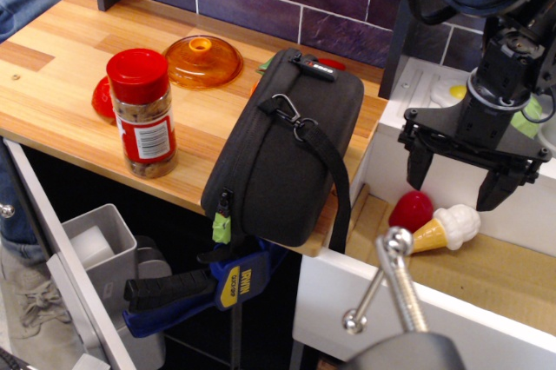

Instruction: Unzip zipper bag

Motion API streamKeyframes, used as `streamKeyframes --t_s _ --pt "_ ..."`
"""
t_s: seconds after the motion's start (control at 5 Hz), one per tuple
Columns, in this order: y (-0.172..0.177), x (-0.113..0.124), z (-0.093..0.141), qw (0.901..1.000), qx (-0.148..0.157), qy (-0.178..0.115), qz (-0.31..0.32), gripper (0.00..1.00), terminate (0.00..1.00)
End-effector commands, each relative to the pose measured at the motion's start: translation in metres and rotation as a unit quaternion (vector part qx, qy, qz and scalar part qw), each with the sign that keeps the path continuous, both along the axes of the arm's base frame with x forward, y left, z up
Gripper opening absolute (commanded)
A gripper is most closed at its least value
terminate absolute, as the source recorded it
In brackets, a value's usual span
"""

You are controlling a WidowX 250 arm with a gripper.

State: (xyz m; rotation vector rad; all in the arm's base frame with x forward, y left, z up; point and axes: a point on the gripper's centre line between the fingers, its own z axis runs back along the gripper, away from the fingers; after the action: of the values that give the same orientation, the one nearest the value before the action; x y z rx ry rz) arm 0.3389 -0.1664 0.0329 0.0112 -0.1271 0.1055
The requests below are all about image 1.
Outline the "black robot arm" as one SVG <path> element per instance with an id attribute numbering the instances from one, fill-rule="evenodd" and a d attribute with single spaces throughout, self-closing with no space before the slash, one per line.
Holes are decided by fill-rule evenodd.
<path id="1" fill-rule="evenodd" d="M 491 211 L 534 182 L 551 152 L 513 125 L 533 96 L 555 92 L 555 0 L 407 0 L 424 24 L 456 15 L 485 19 L 480 63 L 463 100 L 410 108 L 399 140 L 409 153 L 407 180 L 420 188 L 435 155 L 483 168 L 476 208 Z"/>

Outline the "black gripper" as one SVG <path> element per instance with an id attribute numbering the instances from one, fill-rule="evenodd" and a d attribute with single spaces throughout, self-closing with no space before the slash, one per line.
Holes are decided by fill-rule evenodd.
<path id="1" fill-rule="evenodd" d="M 421 189 L 435 154 L 489 170 L 476 209 L 492 211 L 520 184 L 534 182 L 551 151 L 511 125 L 532 90 L 526 76 L 511 70 L 474 70 L 464 99 L 439 109 L 409 108 L 399 141 L 409 151 L 407 182 Z"/>

